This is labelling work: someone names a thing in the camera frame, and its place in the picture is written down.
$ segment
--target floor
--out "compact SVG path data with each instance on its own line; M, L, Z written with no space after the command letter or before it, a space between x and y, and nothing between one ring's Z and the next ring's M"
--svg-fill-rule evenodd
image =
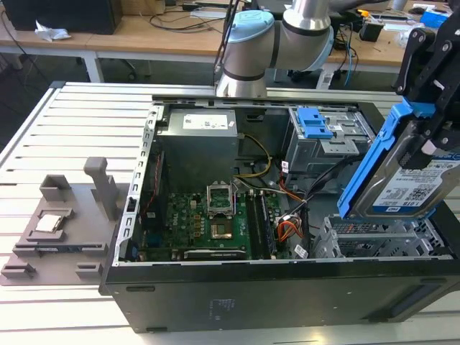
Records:
M87 81L84 65L79 65L71 57L31 57L49 81ZM21 126L42 94L47 83L37 73L31 62L24 56L23 68L14 71L6 66L0 55L0 150L12 138ZM135 83L210 85L212 69L205 63L174 63L152 61L152 75L145 61L131 61L137 69ZM129 70L118 60L103 60L102 69L107 83L131 83ZM278 83L273 82L273 70L266 74L267 86L281 88L315 88L318 73L311 73L301 82L293 83L286 75ZM395 75L383 73L356 72L348 86L344 86L345 77L333 80L331 88L346 90L392 91L391 84Z

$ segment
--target motherboard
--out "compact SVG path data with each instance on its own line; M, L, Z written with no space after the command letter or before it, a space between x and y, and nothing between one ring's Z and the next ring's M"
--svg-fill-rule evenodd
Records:
M152 220L143 221L140 257L142 261L275 258L280 251L275 219L280 215L276 193L253 195L227 188L171 193L165 225L159 229Z

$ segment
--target black box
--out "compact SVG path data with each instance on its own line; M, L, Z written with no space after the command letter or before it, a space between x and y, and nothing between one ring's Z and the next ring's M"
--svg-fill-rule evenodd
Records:
M112 35L121 21L120 0L3 0L16 30L53 29Z

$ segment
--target metal slotted table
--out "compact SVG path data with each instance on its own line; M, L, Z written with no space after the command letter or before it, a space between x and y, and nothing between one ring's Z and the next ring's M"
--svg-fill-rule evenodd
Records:
M129 183L152 94L213 92L206 86L54 85L0 155L0 267L37 207L46 174L90 183L86 158L104 156L107 173ZM369 91L270 89L269 96L368 101L384 115L400 101ZM459 196L457 188L447 200L457 216ZM460 293L404 323L137 335L97 286L0 287L0 319L0 344L460 344Z

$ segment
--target desk leg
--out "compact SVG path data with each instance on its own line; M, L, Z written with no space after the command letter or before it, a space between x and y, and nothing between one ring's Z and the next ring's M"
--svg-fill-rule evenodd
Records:
M18 54L5 54L7 62L13 67L14 70L21 70L22 64L19 60Z
M89 80L92 83L103 83L104 76L102 74L101 64L99 63L99 59L96 57L96 54L88 54L88 56L85 56L83 59L85 59Z
M317 90L328 90L331 85L332 78L334 76L334 71L336 69L335 65L329 65L325 63L321 69L321 74L319 75L318 83L316 84Z

